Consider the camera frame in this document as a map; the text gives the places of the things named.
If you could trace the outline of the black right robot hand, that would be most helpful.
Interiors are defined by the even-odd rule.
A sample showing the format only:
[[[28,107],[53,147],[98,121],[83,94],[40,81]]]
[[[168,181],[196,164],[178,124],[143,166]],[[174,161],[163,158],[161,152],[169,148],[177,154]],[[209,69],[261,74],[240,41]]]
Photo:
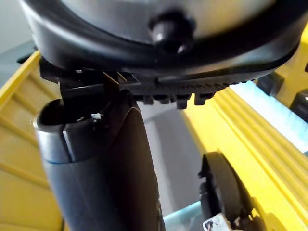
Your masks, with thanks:
[[[23,0],[58,83],[34,127],[45,172],[73,231],[163,231],[139,101],[203,105],[266,76],[296,52],[305,0]]]

